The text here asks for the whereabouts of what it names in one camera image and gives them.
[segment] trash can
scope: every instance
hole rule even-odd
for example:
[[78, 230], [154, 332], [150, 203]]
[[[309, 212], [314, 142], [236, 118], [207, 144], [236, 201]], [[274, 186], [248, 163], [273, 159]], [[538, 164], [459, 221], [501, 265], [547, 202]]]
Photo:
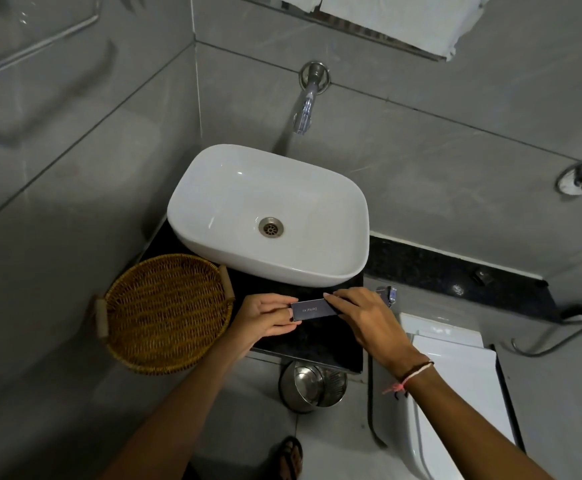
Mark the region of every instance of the trash can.
[[294, 413], [310, 413], [339, 403], [346, 392], [346, 373], [309, 363], [291, 362], [280, 374], [280, 399]]

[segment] pink thread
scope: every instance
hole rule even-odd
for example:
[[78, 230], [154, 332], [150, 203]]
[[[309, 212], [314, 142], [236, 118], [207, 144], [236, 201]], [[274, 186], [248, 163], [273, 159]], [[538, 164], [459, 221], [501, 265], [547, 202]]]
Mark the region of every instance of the pink thread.
[[431, 367], [433, 365], [433, 362], [429, 362], [429, 363], [425, 363], [422, 367], [420, 367], [417, 371], [413, 372], [411, 375], [409, 375], [406, 379], [404, 379], [401, 383], [396, 383], [393, 384], [391, 387], [389, 387], [386, 391], [384, 391], [382, 394], [386, 394], [388, 392], [399, 392], [399, 391], [403, 391], [404, 390], [404, 385], [407, 383], [407, 381], [411, 378], [414, 378], [415, 376], [417, 376], [420, 372], [427, 370], [429, 367]]

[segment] bracelet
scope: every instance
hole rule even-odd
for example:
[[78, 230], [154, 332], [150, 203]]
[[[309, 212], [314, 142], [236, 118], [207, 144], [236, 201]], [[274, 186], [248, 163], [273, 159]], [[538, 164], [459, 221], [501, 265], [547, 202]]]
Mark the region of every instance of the bracelet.
[[404, 386], [406, 385], [406, 383], [407, 383], [407, 381], [409, 379], [414, 378], [415, 376], [417, 376], [422, 371], [426, 371], [434, 363], [435, 362], [433, 362], [432, 360], [430, 360], [430, 361], [426, 362], [423, 365], [418, 365], [415, 368], [415, 371], [414, 372], [409, 373], [404, 379], [401, 380], [401, 382], [392, 385], [387, 390], [385, 390], [382, 394], [387, 394], [388, 392], [399, 392], [399, 391], [404, 390]]

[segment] sink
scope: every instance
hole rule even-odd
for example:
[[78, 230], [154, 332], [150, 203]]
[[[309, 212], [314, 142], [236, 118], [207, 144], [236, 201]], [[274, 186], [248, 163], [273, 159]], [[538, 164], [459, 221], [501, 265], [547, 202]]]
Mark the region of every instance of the sink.
[[171, 196], [167, 219], [201, 257], [293, 285], [337, 285], [368, 257], [368, 209], [356, 184], [246, 146], [199, 153]]

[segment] sink drain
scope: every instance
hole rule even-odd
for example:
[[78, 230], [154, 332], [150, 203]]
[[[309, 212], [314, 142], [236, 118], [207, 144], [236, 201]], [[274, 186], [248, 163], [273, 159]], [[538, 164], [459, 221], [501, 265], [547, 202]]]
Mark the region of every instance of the sink drain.
[[275, 217], [265, 217], [258, 225], [260, 233], [264, 237], [280, 237], [285, 231], [285, 227]]

